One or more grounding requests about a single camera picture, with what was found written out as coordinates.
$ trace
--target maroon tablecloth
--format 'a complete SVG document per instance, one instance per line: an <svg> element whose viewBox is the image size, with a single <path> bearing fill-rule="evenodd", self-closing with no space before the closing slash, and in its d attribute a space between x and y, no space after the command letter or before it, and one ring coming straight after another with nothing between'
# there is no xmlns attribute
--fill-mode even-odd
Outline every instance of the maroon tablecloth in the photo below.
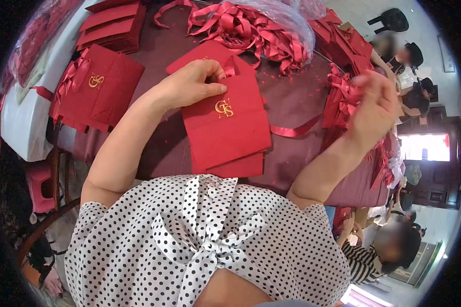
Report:
<svg viewBox="0 0 461 307"><path fill-rule="evenodd" d="M189 8L168 10L160 21L170 29L162 29L153 23L153 16L159 7L154 5L147 10L141 32L141 50L130 55L146 67L132 102L167 76L167 65L198 44L198 37L186 37ZM254 61L252 54L241 57L248 62ZM322 58L314 57L310 65L292 76L282 76L279 63L266 59L261 61L257 71L259 89L267 100L270 124L294 128L324 109L329 93L327 74L331 70ZM272 135L272 147L265 154L264 174L240 181L285 195L300 170L319 154L324 133L320 126L319 122L300 138ZM95 130L86 134L75 133L66 127L60 131L57 145L73 152L79 159L92 161L107 135ZM342 207L384 205L388 193L386 184L382 184L384 188L369 190L372 171L373 162L363 162L340 182L326 204ZM145 147L137 178L150 179L188 173L191 173L191 153L181 112L171 112L166 114Z"/></svg>

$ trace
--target chair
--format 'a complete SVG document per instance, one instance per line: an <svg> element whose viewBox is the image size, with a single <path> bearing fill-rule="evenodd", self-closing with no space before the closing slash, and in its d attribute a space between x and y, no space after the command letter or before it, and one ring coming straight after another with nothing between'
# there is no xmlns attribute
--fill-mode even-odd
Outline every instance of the chair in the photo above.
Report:
<svg viewBox="0 0 461 307"><path fill-rule="evenodd" d="M404 32L408 30L410 25L408 20L403 12L398 8L389 9L381 14L381 16L375 17L374 19L369 20L367 23L369 26L382 22L382 28L379 28L374 31L374 33L379 34L383 31L390 30L394 32Z"/></svg>

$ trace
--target dark wooden furniture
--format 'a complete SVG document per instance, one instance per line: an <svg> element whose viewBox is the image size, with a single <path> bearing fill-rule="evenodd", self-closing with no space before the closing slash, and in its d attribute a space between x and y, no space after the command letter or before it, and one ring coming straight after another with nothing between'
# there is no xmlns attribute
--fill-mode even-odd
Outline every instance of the dark wooden furniture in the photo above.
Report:
<svg viewBox="0 0 461 307"><path fill-rule="evenodd" d="M459 208L461 165L458 160L460 142L460 117L446 116L445 107L431 107L427 114L427 125L420 125L417 118L398 125L398 135L437 134L449 135L450 161L405 160L406 168L418 164L422 178L412 186L413 203L438 208Z"/></svg>
<svg viewBox="0 0 461 307"><path fill-rule="evenodd" d="M416 186L408 185L413 203L437 208L458 209L460 172L459 164L442 161L405 160L408 168L418 164L422 178Z"/></svg>

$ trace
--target plastic stool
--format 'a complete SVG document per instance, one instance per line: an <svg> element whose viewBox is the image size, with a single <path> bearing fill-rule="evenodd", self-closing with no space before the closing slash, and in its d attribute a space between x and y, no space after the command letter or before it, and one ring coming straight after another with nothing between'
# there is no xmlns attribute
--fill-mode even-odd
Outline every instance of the plastic stool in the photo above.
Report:
<svg viewBox="0 0 461 307"><path fill-rule="evenodd" d="M53 199L53 189L47 188L47 184L51 180L51 169L46 162L31 163L25 172L25 179L29 187L29 193L32 200L32 212L45 213L55 208L55 200Z"/></svg>

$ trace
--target woman's left hand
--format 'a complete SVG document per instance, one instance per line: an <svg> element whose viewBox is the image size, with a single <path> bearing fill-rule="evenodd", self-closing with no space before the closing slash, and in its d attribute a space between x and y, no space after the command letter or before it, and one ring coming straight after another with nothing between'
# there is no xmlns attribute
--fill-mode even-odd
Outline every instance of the woman's left hand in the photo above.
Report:
<svg viewBox="0 0 461 307"><path fill-rule="evenodd" d="M364 241L364 230L358 223L353 223L353 234L357 236L361 241Z"/></svg>
<svg viewBox="0 0 461 307"><path fill-rule="evenodd" d="M207 97L223 94L227 87L217 83L226 74L215 60L195 60L162 80L146 94L167 110L187 107Z"/></svg>

